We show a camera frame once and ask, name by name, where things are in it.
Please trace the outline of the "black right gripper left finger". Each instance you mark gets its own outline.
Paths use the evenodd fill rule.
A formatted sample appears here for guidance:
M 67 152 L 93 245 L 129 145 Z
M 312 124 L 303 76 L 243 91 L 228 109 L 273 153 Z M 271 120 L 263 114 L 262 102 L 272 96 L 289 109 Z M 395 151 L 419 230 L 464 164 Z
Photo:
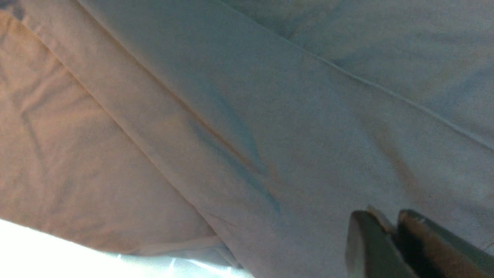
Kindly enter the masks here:
M 350 215 L 345 250 L 348 278 L 416 278 L 378 219 L 364 210 Z

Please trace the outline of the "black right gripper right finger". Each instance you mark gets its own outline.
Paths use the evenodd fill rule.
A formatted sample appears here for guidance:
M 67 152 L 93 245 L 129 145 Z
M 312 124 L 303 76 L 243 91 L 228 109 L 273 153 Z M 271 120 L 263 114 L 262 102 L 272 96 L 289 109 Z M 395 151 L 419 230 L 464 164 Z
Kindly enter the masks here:
M 414 210 L 398 216 L 398 247 L 420 278 L 492 278 L 493 256 Z

